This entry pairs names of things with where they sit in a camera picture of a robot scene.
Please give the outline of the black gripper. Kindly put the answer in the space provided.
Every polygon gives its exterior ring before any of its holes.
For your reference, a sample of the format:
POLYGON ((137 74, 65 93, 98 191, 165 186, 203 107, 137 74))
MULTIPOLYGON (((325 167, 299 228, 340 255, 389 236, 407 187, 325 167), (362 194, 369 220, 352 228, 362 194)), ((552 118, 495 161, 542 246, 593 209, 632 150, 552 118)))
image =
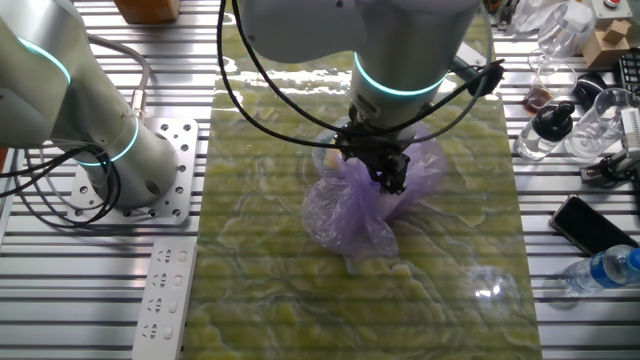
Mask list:
POLYGON ((410 127, 387 135, 337 136, 337 143, 349 147, 345 158, 355 157, 368 168, 371 180, 379 185, 380 193, 401 195, 410 158, 404 151, 414 139, 416 131, 410 127))

